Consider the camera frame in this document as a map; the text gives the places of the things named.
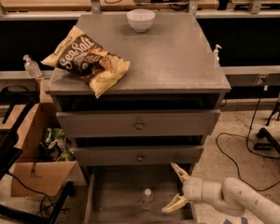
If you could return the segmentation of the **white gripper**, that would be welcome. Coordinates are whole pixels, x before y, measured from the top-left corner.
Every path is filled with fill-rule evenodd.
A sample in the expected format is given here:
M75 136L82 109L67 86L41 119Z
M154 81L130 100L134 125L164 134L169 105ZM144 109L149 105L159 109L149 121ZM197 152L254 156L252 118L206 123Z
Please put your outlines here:
M222 200L221 185L217 182L205 181L198 177L189 177L189 174L176 163L172 168L183 183L184 195L176 194L174 198L162 208L164 214L172 213L184 207L189 201L193 203L218 203Z

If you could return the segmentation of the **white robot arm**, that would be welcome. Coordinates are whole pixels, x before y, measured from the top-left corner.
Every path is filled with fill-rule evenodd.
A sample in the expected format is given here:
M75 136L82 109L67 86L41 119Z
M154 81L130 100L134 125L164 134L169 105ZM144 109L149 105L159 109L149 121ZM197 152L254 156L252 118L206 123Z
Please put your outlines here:
M222 183L206 181L189 175L174 162L171 166L182 183L182 195L176 194L162 208L163 213L172 213L187 203L206 203L226 215L238 217L248 210L264 224L280 224L280 206L245 182L234 177L227 177Z

